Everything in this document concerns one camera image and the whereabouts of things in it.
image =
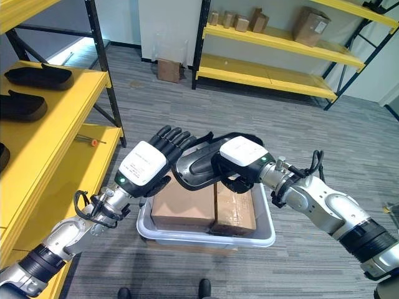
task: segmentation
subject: yellow metal shelving unit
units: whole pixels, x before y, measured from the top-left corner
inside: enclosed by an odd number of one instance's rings
[[[364,67],[364,63],[360,59],[353,56],[348,49],[339,44],[321,40],[317,46],[309,47],[308,45],[292,40],[290,32],[272,27],[267,27],[265,34],[261,34],[251,31],[239,32],[233,27],[224,28],[219,24],[212,26],[208,23],[204,28],[203,38],[207,34],[352,65],[359,70]]]
[[[13,68],[32,66],[20,61]],[[14,85],[1,78],[8,90],[45,98],[47,112],[38,121],[0,121],[0,141],[11,152],[1,173],[1,268],[25,256],[40,244],[51,228],[75,214],[72,196],[78,189],[98,192],[122,129],[83,124],[102,90],[109,86],[106,72],[66,68],[74,85],[51,91]],[[77,133],[105,141],[96,147],[74,141]],[[69,264],[38,297],[58,298]]]
[[[272,27],[267,27],[265,33],[260,34],[251,31],[239,32],[236,31],[235,28],[224,28],[222,25],[212,26],[207,23],[211,0],[202,0],[193,60],[191,88],[195,89],[197,80],[201,77],[205,77],[325,98],[327,99],[328,104],[325,106],[324,110],[328,110],[346,91],[346,89],[349,88],[353,81],[361,72],[363,72],[365,67],[367,67],[367,65],[374,59],[374,57],[381,51],[381,49],[398,30],[399,22],[390,17],[384,16],[383,13],[386,13],[399,6],[399,2],[385,9],[384,7],[380,6],[381,0],[376,0],[371,4],[368,4],[371,7],[371,9],[369,9],[367,7],[362,7],[345,0],[311,1],[363,18],[362,22],[358,25],[345,45],[338,45],[321,40],[315,47],[308,47],[295,42],[292,39],[290,32]],[[375,45],[373,42],[361,35],[362,29],[372,21],[391,27],[390,33],[378,45]],[[322,76],[317,76],[226,57],[203,54],[203,43],[206,35],[238,40],[251,44],[262,45],[265,47],[272,47],[275,49],[307,55],[318,59],[325,59],[331,61],[331,63]],[[364,62],[352,55],[349,50],[351,49],[353,40],[356,37],[363,38],[368,44],[375,48],[375,50]],[[333,92],[325,82],[325,79],[337,64],[343,64],[344,67],[337,91]],[[345,71],[348,65],[356,67],[357,71],[342,87]]]
[[[25,66],[40,64],[20,61],[13,68]],[[47,112],[38,121],[0,121],[0,141],[11,152],[0,180],[0,227],[6,229],[1,237],[2,266],[79,128],[109,84],[105,72],[67,69],[75,82],[62,92],[18,86],[1,77],[3,95],[13,90],[44,97],[47,103]]]

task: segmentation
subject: black shoe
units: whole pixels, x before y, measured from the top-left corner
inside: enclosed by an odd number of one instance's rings
[[[198,298],[202,299],[204,297],[210,297],[211,296],[211,282],[209,279],[203,278],[199,282],[199,288],[198,288]]]
[[[118,299],[132,299],[132,294],[128,288],[120,288],[118,291]]]

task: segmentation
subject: robotic hand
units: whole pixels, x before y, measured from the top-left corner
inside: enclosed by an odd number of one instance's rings
[[[195,140],[181,128],[165,126],[149,142],[141,141],[134,147],[122,161],[115,183],[92,196],[91,203],[86,192],[77,191],[77,215],[60,221],[22,260],[0,271],[0,298],[38,296],[65,263],[84,251],[95,236],[116,228],[117,221],[130,212],[133,198],[153,196],[162,190],[170,181],[165,174]],[[78,207],[80,196],[86,205],[83,210]]]

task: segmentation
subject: cardboard box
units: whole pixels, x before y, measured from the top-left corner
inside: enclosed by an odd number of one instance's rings
[[[172,180],[154,197],[151,217],[158,229],[207,232],[214,223],[213,186],[198,191],[184,189]]]
[[[260,7],[257,7],[255,8],[251,21],[249,22],[249,29],[255,33],[263,33],[267,26],[267,22],[269,22],[269,17],[262,13]]]
[[[225,249],[217,247],[206,247],[196,245],[161,245],[155,240],[145,241],[147,248],[152,250],[169,250],[169,251],[180,251],[180,252],[191,252],[194,254],[213,254],[227,256],[238,252],[238,247]]]
[[[304,6],[292,30],[296,42],[314,47],[331,20],[317,9]]]
[[[249,20],[246,17],[236,15],[236,17],[234,18],[234,27],[237,31],[246,32],[248,29],[248,25]]]
[[[256,230],[251,191],[237,194],[222,183],[214,185],[216,221],[211,232],[221,235],[248,235]]]
[[[218,25],[218,19],[219,19],[219,13],[217,11],[211,12],[211,15],[209,16],[209,24],[210,25]]]
[[[234,21],[234,14],[231,11],[226,11],[223,18],[223,27],[230,28]]]
[[[158,59],[158,79],[179,83],[180,63],[166,59]]]

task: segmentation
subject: shoe insole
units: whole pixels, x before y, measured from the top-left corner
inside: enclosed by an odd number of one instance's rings
[[[7,166],[10,160],[10,151],[6,146],[0,143],[0,172]]]
[[[13,84],[39,87],[51,90],[67,90],[74,84],[72,72],[42,64],[42,68],[21,67],[4,74]]]
[[[0,95],[0,119],[35,121],[47,111],[47,103],[42,97],[13,92]]]

